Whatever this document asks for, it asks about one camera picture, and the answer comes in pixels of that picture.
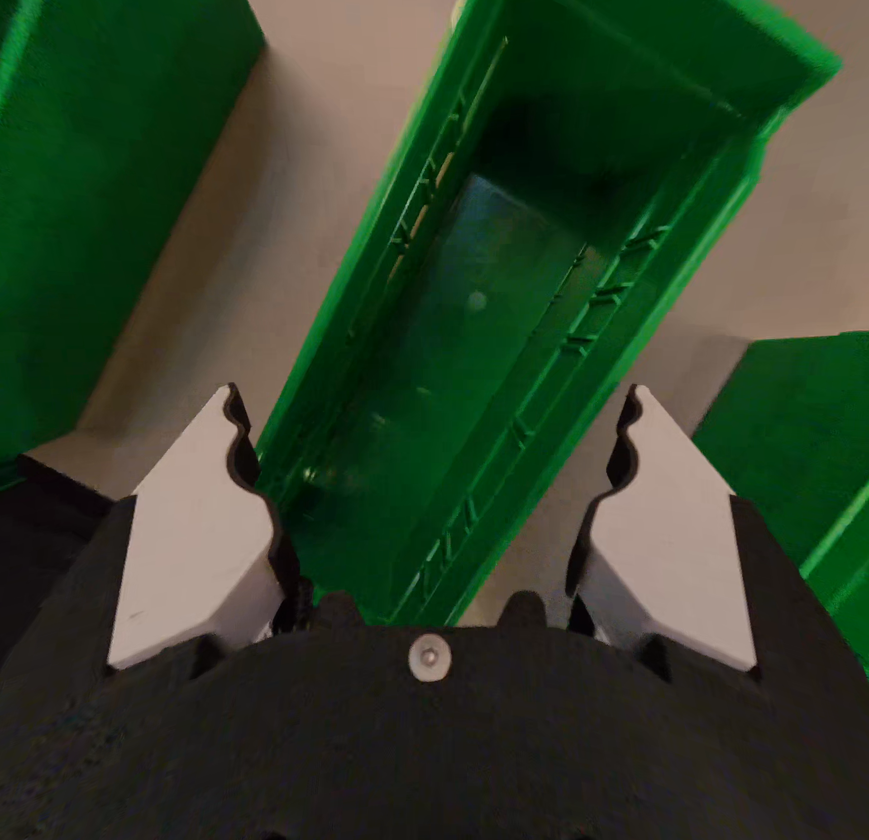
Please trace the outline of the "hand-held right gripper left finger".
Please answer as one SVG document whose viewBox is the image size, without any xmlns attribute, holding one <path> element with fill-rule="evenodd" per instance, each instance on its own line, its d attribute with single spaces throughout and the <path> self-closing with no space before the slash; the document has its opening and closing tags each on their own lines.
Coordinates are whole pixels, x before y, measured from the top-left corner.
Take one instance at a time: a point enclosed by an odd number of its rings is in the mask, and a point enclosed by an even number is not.
<svg viewBox="0 0 869 840">
<path fill-rule="evenodd" d="M 310 599 L 233 383 L 219 387 L 133 497 L 107 661 L 124 670 L 200 636 L 231 650 L 293 628 Z"/>
</svg>

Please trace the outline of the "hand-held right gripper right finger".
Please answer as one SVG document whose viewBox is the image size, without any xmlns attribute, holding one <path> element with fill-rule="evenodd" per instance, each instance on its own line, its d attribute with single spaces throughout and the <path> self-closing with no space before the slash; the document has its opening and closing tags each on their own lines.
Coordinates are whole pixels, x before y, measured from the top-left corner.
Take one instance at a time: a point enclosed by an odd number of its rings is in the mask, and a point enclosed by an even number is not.
<svg viewBox="0 0 869 840">
<path fill-rule="evenodd" d="M 670 639 L 737 672 L 757 663 L 733 489 L 655 399 L 633 385 L 568 562 L 578 598 L 610 645 Z"/>
</svg>

